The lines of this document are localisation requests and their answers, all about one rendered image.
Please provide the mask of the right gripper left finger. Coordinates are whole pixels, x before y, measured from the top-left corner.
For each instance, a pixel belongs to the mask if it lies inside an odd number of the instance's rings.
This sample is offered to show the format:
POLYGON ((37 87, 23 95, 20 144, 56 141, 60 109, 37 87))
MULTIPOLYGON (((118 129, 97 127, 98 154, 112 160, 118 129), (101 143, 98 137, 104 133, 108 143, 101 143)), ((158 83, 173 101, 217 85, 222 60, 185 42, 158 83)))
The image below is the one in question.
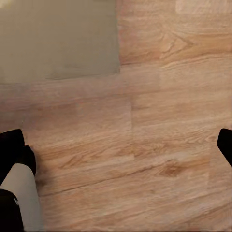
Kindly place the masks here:
POLYGON ((0 186, 24 147, 21 129, 0 134, 0 186))

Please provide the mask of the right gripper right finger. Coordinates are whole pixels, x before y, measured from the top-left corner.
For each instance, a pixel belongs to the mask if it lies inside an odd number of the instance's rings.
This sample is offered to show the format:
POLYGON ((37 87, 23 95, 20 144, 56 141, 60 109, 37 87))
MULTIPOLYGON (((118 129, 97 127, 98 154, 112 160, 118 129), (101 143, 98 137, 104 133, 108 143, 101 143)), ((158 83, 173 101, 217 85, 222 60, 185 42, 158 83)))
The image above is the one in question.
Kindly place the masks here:
POLYGON ((220 130, 217 146, 232 166, 232 130, 224 128, 220 130))

